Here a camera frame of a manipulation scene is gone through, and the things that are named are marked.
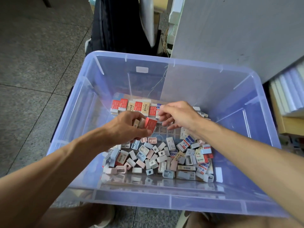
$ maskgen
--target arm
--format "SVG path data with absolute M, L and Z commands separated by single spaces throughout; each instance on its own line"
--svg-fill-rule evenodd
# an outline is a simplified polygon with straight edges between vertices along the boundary
M 117 144 L 152 134 L 132 126 L 139 112 L 124 112 L 42 160 L 0 179 L 1 227 L 33 227 L 60 193 L 96 157 Z
M 255 141 L 206 120 L 186 102 L 162 106 L 159 115 L 163 126 L 175 121 L 168 129 L 183 126 L 207 141 L 304 224 L 303 157 Z

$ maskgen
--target forearm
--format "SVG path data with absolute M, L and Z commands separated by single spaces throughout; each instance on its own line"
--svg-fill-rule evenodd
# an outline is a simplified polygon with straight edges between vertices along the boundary
M 202 119 L 196 134 L 304 223 L 304 158 Z
M 1 178 L 2 227 L 32 227 L 98 154 L 98 150 L 92 150 L 91 143 L 93 139 L 82 136 L 42 160 Z M 104 151 L 100 146 L 95 148 L 99 153 Z

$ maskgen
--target black backpack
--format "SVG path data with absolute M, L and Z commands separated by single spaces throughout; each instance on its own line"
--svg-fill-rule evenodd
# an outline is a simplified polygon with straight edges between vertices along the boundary
M 155 56 L 157 47 L 151 48 L 142 29 L 138 0 L 96 0 L 86 55 L 104 50 Z

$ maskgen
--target pile of erasers and sharpeners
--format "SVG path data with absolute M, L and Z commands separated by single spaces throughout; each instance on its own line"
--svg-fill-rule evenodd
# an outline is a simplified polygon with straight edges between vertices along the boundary
M 113 100 L 111 112 L 118 114 L 121 111 L 140 111 L 145 119 L 133 121 L 137 128 L 147 128 L 154 131 L 159 116 L 161 104 L 145 102 L 147 99 Z M 208 119 L 208 115 L 193 107 L 198 114 Z M 172 137 L 167 137 L 166 142 L 156 146 L 156 137 L 142 138 L 134 143 L 116 145 L 104 154 L 103 172 L 106 174 L 141 174 L 143 170 L 147 175 L 162 174 L 164 178 L 178 178 L 186 180 L 203 180 L 213 182 L 212 150 L 209 144 L 196 139 L 185 128 L 181 128 L 180 139 L 175 145 Z

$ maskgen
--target person's left arm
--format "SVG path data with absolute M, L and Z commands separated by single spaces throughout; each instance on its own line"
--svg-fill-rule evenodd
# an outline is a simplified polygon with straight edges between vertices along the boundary
M 1 227 L 33 227 L 61 192 L 101 152 L 117 144 L 148 137 L 136 129 L 139 112 L 126 111 L 31 165 L 0 179 Z

